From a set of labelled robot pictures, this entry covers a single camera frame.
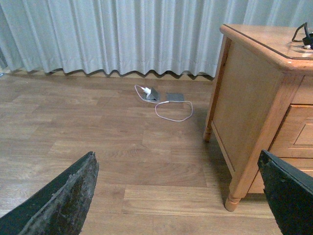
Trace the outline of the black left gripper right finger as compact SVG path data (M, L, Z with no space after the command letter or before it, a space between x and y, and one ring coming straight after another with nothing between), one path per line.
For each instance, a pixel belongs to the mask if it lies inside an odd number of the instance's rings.
M266 196L266 199L282 234L311 235L313 233L313 195L303 195L298 190L296 192L288 190L282 196Z

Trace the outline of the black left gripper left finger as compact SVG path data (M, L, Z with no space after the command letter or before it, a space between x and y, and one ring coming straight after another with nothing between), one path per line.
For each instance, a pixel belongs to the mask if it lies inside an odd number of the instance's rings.
M2 235L78 235L94 195L99 163L88 152L0 219Z

